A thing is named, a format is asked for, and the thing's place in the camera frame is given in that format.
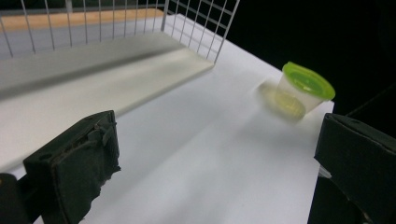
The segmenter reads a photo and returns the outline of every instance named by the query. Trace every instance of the green lid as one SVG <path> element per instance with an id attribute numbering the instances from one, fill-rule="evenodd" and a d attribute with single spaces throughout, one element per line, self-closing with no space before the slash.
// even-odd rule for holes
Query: green lid
<path id="1" fill-rule="evenodd" d="M 323 100 L 331 100 L 335 96 L 332 85 L 318 73 L 288 62 L 282 68 L 289 83 L 297 90 L 317 96 Z"/>

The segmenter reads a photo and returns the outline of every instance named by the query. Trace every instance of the plastic container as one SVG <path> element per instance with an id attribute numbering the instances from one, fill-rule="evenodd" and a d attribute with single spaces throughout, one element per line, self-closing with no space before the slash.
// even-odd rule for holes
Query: plastic container
<path id="1" fill-rule="evenodd" d="M 301 119 L 306 113 L 335 96 L 332 85 L 318 73 L 296 63 L 286 63 L 276 88 L 275 102 L 281 113 Z"/>

